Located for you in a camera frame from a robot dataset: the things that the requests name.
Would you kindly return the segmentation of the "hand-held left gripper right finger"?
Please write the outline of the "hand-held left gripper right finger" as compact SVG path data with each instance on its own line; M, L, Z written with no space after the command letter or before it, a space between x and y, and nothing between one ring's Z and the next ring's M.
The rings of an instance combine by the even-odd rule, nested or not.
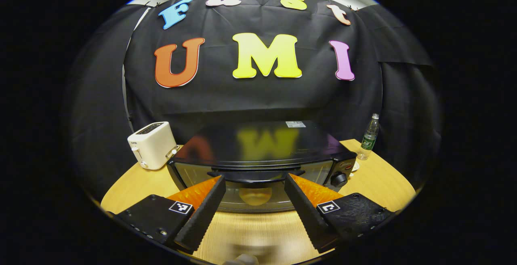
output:
M343 196L291 173L284 191L319 253L365 238L397 215L360 193Z

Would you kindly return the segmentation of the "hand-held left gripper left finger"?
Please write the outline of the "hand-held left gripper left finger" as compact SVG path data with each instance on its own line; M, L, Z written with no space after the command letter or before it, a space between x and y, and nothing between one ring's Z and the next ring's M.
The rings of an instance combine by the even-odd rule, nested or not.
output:
M115 219L159 244L192 254L226 191L225 177L218 175L168 198L151 194L115 214Z

